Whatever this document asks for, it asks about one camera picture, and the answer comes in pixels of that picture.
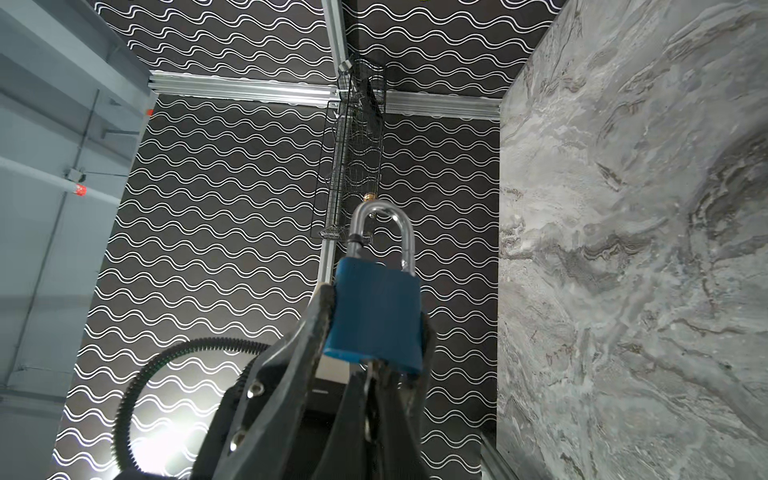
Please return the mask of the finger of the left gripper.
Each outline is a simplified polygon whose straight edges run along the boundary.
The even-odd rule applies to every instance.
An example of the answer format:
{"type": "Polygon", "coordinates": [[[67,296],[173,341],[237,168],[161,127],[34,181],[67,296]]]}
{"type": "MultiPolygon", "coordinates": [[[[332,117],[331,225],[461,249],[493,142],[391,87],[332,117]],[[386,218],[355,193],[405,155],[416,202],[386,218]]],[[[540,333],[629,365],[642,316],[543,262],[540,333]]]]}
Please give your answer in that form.
{"type": "Polygon", "coordinates": [[[334,308],[321,283],[297,329],[259,354],[225,393],[203,442],[205,479],[283,477],[306,409],[334,308]]]}

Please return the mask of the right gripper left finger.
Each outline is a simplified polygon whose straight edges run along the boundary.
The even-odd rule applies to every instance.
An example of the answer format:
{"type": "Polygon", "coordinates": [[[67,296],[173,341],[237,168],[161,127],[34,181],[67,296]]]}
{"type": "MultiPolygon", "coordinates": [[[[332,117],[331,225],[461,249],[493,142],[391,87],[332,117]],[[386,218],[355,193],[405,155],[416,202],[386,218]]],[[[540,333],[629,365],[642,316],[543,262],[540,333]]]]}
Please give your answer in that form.
{"type": "Polygon", "coordinates": [[[312,479],[369,479],[366,439],[372,368],[353,373],[312,479]]]}

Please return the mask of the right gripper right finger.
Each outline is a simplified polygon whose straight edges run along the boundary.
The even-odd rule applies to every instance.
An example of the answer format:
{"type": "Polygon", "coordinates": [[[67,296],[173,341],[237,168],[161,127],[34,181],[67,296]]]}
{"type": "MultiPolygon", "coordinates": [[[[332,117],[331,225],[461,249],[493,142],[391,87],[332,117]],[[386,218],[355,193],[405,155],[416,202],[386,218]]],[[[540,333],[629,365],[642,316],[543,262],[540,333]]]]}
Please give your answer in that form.
{"type": "Polygon", "coordinates": [[[427,479],[421,456],[421,419],[431,378],[436,333],[421,315],[422,371],[400,373],[386,363],[376,365],[374,399],[376,479],[427,479]]]}

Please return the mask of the blue padlock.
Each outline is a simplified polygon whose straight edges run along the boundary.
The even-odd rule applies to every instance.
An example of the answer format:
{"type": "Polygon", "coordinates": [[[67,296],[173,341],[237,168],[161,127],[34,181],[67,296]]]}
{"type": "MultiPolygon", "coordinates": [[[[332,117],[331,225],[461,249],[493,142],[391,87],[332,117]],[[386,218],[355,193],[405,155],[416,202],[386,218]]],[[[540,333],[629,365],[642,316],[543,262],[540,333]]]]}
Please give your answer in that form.
{"type": "Polygon", "coordinates": [[[415,254],[413,225],[402,209],[385,200],[357,206],[346,255],[335,272],[335,309],[324,355],[348,363],[382,361],[407,374],[422,371],[421,281],[415,254]],[[398,270],[362,257],[365,222],[372,214],[388,217],[400,229],[398,270]]]}

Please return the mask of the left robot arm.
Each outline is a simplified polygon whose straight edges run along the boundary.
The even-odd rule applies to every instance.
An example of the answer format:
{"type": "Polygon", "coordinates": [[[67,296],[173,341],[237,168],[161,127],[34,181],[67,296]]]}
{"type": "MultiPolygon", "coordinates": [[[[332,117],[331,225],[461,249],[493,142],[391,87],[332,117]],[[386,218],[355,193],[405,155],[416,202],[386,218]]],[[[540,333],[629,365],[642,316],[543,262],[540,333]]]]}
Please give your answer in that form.
{"type": "Polygon", "coordinates": [[[194,462],[194,479],[284,479],[306,468],[311,479],[335,478],[330,462],[341,453],[364,464],[366,388],[361,375],[349,378],[330,426],[306,423],[315,374],[336,307],[335,289],[315,290],[298,328],[268,346],[252,340],[208,337],[182,342],[152,357],[131,380],[117,410],[112,452],[121,479],[148,479],[133,453],[130,431],[136,403],[156,373],[199,351],[245,353],[252,359],[226,390],[194,462]]]}

